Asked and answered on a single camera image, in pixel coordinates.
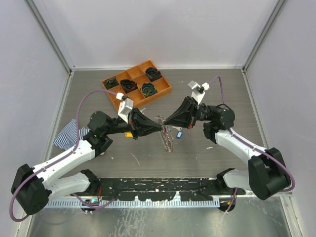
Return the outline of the key with yellow tag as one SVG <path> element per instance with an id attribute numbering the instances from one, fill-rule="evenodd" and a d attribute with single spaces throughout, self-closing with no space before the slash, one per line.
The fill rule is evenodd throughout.
<path id="1" fill-rule="evenodd" d="M 133 134 L 132 133 L 125 133 L 125 137 L 128 137 L 128 138 L 133 138 L 134 136 L 133 136 Z"/>

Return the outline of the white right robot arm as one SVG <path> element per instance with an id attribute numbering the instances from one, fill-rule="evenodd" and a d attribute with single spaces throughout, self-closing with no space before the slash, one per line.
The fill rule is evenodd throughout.
<path id="1" fill-rule="evenodd" d="M 228 149 L 247 165 L 246 171 L 228 168 L 217 174 L 216 187 L 221 194 L 226 195 L 234 188 L 243 189 L 266 200 L 276 193 L 293 190 L 295 181 L 286 168 L 281 152 L 276 148 L 260 147 L 237 134 L 233 130 L 235 113 L 226 104 L 198 104 L 187 96 L 164 123 L 191 129 L 197 121 L 204 122 L 206 139 Z"/>

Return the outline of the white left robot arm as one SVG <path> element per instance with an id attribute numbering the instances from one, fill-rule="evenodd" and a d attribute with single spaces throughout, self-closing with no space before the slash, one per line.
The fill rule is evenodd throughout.
<path id="1" fill-rule="evenodd" d="M 130 132 L 134 139 L 162 131 L 162 125 L 133 108 L 124 117 L 111 118 L 102 111 L 94 112 L 88 123 L 89 132 L 73 147 L 49 161 L 30 167 L 24 164 L 17 169 L 9 206 L 10 217 L 17 201 L 27 216 L 42 210 L 49 201 L 73 193 L 95 195 L 99 190 L 98 178 L 89 170 L 70 177 L 64 174 L 78 165 L 91 160 L 107 150 L 112 144 L 110 134 Z"/>

